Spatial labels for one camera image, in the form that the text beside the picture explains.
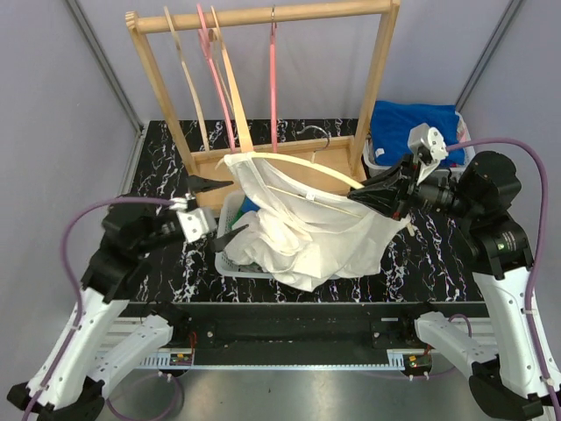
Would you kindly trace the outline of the blue tank top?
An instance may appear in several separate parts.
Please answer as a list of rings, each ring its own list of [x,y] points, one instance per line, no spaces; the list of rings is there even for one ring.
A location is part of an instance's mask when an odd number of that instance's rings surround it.
[[[258,211],[258,210],[259,210],[259,206],[255,204],[249,197],[246,196],[240,206],[240,211],[243,214],[245,214],[250,211]]]

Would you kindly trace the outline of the white tank top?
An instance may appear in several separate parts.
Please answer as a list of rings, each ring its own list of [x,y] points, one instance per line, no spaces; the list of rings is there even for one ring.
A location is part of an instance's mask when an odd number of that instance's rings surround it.
[[[238,265],[256,264],[296,289],[311,292],[333,275],[378,274],[387,246],[410,221],[314,189],[245,153],[225,156],[224,164],[259,206],[233,226],[248,225],[225,254]]]

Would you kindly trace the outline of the pink plastic hanger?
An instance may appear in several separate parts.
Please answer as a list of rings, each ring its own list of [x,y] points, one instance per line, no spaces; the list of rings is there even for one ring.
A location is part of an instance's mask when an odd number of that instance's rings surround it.
[[[235,145],[235,138],[234,138],[234,133],[233,133],[232,125],[231,125],[229,107],[228,107],[228,104],[227,104],[227,101],[226,101],[226,97],[224,95],[224,89],[223,89],[222,83],[220,82],[220,76],[219,76],[218,71],[217,71],[217,66],[216,66],[215,61],[214,61],[213,56],[212,56],[211,42],[210,42],[210,37],[209,37],[209,34],[208,34],[208,28],[207,28],[206,20],[205,20],[203,11],[202,11],[202,6],[200,4],[196,5],[196,11],[197,11],[197,17],[199,18],[199,22],[201,24],[201,28],[198,30],[198,37],[199,37],[200,45],[201,45],[201,48],[202,48],[202,53],[205,57],[205,60],[207,61],[209,71],[212,75],[212,79],[213,79],[213,82],[215,84],[217,97],[218,97],[219,102],[220,102],[220,104],[222,106],[222,109],[223,109],[224,126],[225,126],[226,133],[227,133],[227,136],[228,136],[230,150],[232,152],[234,152],[235,149],[236,149],[236,145]]]

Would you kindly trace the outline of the beige wooden hanger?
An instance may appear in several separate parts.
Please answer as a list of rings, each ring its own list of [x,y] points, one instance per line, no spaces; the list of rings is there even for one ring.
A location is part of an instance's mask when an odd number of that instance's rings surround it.
[[[200,133],[202,136],[202,143],[203,143],[203,149],[205,153],[209,153],[210,152],[210,148],[209,148],[209,139],[208,139],[208,133],[207,133],[207,129],[206,129],[206,124],[205,124],[205,120],[204,120],[204,116],[203,116],[203,112],[202,112],[202,106],[199,100],[199,96],[197,94],[195,85],[193,83],[193,80],[191,78],[191,75],[189,73],[189,69],[188,69],[188,65],[185,59],[185,56],[183,54],[182,48],[181,48],[181,38],[178,34],[178,32],[175,29],[174,26],[174,20],[171,16],[171,13],[169,11],[169,9],[167,8],[167,6],[165,5],[163,7],[164,9],[164,13],[165,13],[165,18],[167,21],[167,26],[168,29],[170,31],[170,33],[172,34],[172,37],[174,39],[174,44],[175,44],[175,48],[178,54],[178,58],[180,60],[181,63],[181,68],[183,71],[183,74],[185,76],[186,82],[188,84],[188,88],[189,88],[189,92],[192,96],[192,100],[193,100],[193,104],[195,106],[195,113],[197,116],[197,121],[199,124],[199,129],[200,129]]]

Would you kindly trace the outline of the green tank top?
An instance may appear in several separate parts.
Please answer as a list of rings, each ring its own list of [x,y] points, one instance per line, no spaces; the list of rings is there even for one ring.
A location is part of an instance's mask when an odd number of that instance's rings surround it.
[[[238,212],[235,214],[235,216],[232,218],[229,227],[233,230],[233,226],[239,221],[239,219],[241,219],[244,215],[244,212],[242,211],[242,209],[239,209]]]

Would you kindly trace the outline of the cream wooden hanger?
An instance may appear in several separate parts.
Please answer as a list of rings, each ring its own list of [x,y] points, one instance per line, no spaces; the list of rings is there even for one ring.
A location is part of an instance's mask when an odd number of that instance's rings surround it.
[[[240,150],[242,153],[250,153],[253,151],[253,144],[252,144],[252,138],[250,135],[250,131],[246,122],[246,118],[245,118],[245,111],[244,111],[244,107],[242,104],[242,100],[241,97],[239,95],[238,92],[238,85],[236,82],[236,78],[231,66],[231,60],[230,60],[230,56],[228,54],[226,45],[224,43],[224,37],[221,31],[221,27],[219,24],[219,20],[217,17],[217,13],[214,9],[213,6],[210,7],[211,8],[211,13],[212,16],[214,18],[214,22],[215,22],[215,27],[217,30],[217,38],[218,38],[218,42],[220,44],[220,48],[221,48],[221,53],[223,56],[223,62],[224,62],[224,69],[226,72],[226,77],[227,77],[227,81],[228,81],[228,86],[229,86],[229,91],[230,91],[230,95],[231,95],[231,101],[232,101],[232,105],[233,105],[233,114],[234,114],[234,118],[236,121],[236,126],[238,129],[238,141],[239,141],[239,145],[240,145]]]

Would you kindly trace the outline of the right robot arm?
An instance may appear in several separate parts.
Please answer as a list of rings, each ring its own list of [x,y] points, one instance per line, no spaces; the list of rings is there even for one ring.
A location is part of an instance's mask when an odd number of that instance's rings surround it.
[[[432,304],[421,304],[398,325],[408,347],[422,343],[440,352],[466,378],[472,397],[489,416],[531,420],[560,400],[560,372],[543,350],[544,374],[533,341],[545,341],[535,303],[526,288],[536,266],[526,232],[508,209],[522,185],[514,163],[492,151],[477,153],[458,180],[421,177],[411,154],[365,181],[348,197],[394,220],[411,211],[445,215],[458,226],[458,254],[472,272],[493,328],[488,351]]]

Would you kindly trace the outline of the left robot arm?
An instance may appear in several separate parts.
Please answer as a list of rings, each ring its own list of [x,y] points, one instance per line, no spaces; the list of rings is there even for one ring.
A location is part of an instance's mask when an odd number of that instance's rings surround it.
[[[24,419],[36,415],[39,420],[94,420],[111,391],[146,356],[165,346],[195,346],[189,313],[158,302],[133,333],[95,362],[106,333],[151,270],[146,255],[174,243],[195,243],[215,231],[212,209],[198,206],[196,196],[229,186],[229,181],[191,175],[185,196],[118,196],[91,204],[68,223],[60,258],[76,304],[41,369],[8,392],[8,401]],[[81,218],[100,208],[108,210],[103,237],[78,279],[68,258],[70,233]]]

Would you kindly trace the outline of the white plastic basket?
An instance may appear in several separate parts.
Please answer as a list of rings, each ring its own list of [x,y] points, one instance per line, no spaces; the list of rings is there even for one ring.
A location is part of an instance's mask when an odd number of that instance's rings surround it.
[[[245,195],[242,190],[235,190],[225,197],[218,219],[218,237],[221,237],[231,231],[231,223],[237,216],[244,198]],[[261,268],[255,264],[249,266],[239,266],[235,264],[224,252],[215,254],[215,267],[217,272],[223,276],[234,278],[273,279],[271,274],[263,272]]]

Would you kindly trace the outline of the blue folded cloth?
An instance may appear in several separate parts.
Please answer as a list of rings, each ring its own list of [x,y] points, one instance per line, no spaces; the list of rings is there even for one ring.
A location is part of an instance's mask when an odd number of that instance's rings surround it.
[[[391,167],[410,153],[409,132],[422,123],[436,127],[447,146],[458,143],[459,115],[454,105],[377,101],[370,123],[376,164]]]

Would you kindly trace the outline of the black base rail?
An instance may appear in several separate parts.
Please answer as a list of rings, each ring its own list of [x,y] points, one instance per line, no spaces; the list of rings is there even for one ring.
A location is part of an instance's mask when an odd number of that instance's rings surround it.
[[[367,368],[401,363],[390,352],[421,350],[413,318],[463,314],[456,325],[483,344],[492,329],[483,303],[192,303],[182,330],[196,335],[197,369]]]

